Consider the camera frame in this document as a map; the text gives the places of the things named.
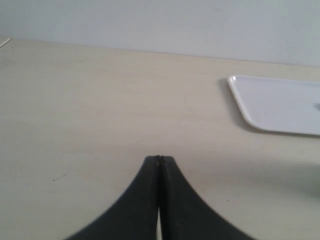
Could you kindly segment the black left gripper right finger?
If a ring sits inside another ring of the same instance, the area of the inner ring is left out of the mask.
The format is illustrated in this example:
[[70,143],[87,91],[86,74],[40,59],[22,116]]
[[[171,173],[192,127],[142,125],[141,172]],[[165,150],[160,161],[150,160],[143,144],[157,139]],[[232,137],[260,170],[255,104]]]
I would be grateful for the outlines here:
[[158,208],[163,240],[252,240],[208,206],[175,159],[160,156]]

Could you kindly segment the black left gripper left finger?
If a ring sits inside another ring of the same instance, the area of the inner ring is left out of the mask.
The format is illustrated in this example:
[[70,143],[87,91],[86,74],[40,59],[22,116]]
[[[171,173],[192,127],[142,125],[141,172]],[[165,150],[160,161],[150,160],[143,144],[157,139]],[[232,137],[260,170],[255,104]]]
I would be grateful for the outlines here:
[[131,184],[115,203],[68,239],[157,239],[159,159],[158,155],[146,157]]

